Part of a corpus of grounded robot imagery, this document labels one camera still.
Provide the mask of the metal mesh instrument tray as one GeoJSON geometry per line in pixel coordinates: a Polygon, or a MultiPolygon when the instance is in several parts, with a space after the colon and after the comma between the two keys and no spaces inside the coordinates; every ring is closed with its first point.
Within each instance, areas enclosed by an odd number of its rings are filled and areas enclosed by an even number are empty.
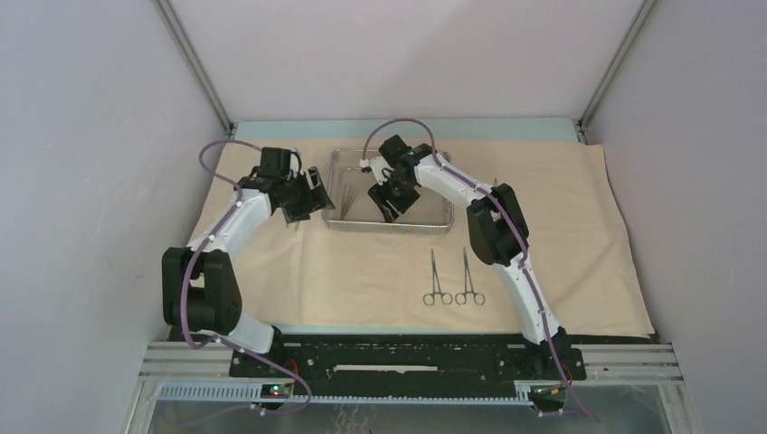
{"type": "Polygon", "coordinates": [[[454,223],[453,205],[432,190],[419,188],[421,197],[395,222],[384,221],[382,213],[368,196],[375,184],[374,177],[365,174],[359,165],[361,149],[335,149],[330,153],[327,192],[335,204],[334,210],[322,212],[327,227],[335,231],[371,232],[384,234],[443,235],[454,223]],[[357,189],[355,204],[344,221],[338,219],[344,184],[357,189]]]}

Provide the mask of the beige wrapping cloth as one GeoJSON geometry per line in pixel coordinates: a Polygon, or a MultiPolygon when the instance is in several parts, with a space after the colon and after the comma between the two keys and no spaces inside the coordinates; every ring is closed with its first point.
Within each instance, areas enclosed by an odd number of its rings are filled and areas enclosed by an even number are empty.
{"type": "MultiPolygon", "coordinates": [[[[544,297],[572,335],[646,337],[654,331],[612,195],[604,152],[577,142],[441,140],[441,152],[481,182],[509,184],[530,230],[544,297]]],[[[443,235],[334,231],[318,214],[290,228],[280,212],[234,262],[244,310],[290,333],[518,333],[522,321],[501,278],[469,250],[466,217],[443,235]],[[467,249],[486,303],[454,302],[467,249]],[[431,249],[453,303],[427,307],[431,249]]]]}

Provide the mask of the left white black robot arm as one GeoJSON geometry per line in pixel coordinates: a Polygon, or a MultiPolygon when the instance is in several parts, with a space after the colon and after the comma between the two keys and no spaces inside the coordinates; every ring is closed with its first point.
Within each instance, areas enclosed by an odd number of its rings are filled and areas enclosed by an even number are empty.
{"type": "Polygon", "coordinates": [[[184,247],[171,247],[161,259],[163,317],[186,343],[201,349],[221,342],[252,352],[251,365],[275,376],[286,364],[285,351],[273,343],[279,330],[247,314],[234,262],[247,242],[275,211],[286,223],[309,220],[335,206],[314,166],[304,166],[298,150],[259,148],[260,161],[239,179],[221,175],[198,156],[202,168],[232,188],[217,219],[184,247]]]}

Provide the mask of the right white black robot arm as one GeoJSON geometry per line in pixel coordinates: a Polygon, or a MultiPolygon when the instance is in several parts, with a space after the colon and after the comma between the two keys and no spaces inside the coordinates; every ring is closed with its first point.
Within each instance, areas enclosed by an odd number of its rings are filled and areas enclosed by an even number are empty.
{"type": "Polygon", "coordinates": [[[527,369],[539,378],[557,372],[570,341],[539,287],[529,251],[529,230],[513,188],[482,183],[448,162],[433,146],[408,146],[399,136],[385,140],[378,155],[363,157],[360,166],[374,176],[368,195],[388,223],[404,215],[422,189],[465,210],[472,251],[501,277],[516,304],[523,337],[536,345],[526,353],[527,369]]]}

